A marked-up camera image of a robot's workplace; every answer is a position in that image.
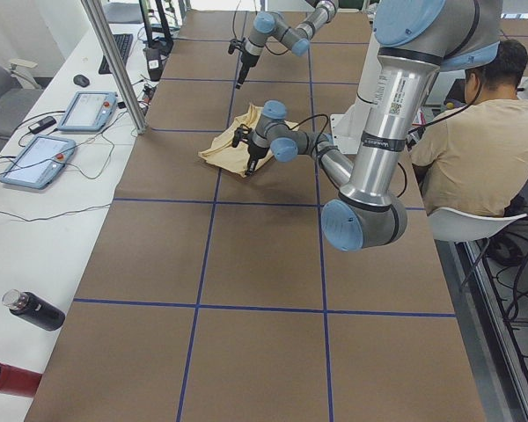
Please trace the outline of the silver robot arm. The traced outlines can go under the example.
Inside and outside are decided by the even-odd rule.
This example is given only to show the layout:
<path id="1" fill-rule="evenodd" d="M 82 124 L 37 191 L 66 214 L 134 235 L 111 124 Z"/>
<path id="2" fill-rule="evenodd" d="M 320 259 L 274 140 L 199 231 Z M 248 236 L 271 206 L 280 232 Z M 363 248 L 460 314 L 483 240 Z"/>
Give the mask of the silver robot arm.
<path id="1" fill-rule="evenodd" d="M 280 162 L 312 157 L 338 188 L 321 228 L 341 251 L 390 244 L 407 227 L 407 211 L 389 189 L 415 115 L 442 71 L 493 61 L 498 49 L 499 1 L 383 1 L 373 21 L 381 66 L 356 157 L 346 158 L 324 133 L 288 127 L 283 103 L 269 100 L 253 129 L 234 142 L 248 147 L 247 172 L 267 154 Z"/>
<path id="2" fill-rule="evenodd" d="M 236 88 L 240 89 L 249 70 L 256 66 L 268 39 L 273 38 L 294 55 L 301 56 L 311 45 L 311 39 L 325 24 L 330 23 L 339 9 L 339 2 L 334 0 L 307 1 L 314 7 L 312 14 L 299 25 L 290 26 L 281 13 L 275 11 L 259 11 L 253 21 L 253 29 L 247 38 L 232 39 L 228 53 L 235 50 L 241 52 L 241 69 L 238 74 Z"/>

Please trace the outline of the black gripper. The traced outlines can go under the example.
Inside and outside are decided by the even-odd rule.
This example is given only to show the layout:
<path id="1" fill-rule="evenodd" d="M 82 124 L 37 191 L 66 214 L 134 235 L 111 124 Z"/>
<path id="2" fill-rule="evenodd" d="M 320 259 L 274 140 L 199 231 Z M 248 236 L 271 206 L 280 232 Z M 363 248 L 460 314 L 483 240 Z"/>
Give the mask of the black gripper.
<path id="1" fill-rule="evenodd" d="M 245 175 L 251 176 L 256 171 L 258 160 L 261 160 L 267 156 L 268 149 L 252 142 L 248 145 L 248 153 L 250 160 L 247 163 Z"/>
<path id="2" fill-rule="evenodd" d="M 235 85 L 236 89 L 240 89 L 246 80 L 249 69 L 253 68 L 258 63 L 258 55 L 253 55 L 247 51 L 244 51 L 241 55 L 242 68 L 238 73 L 238 79 Z"/>

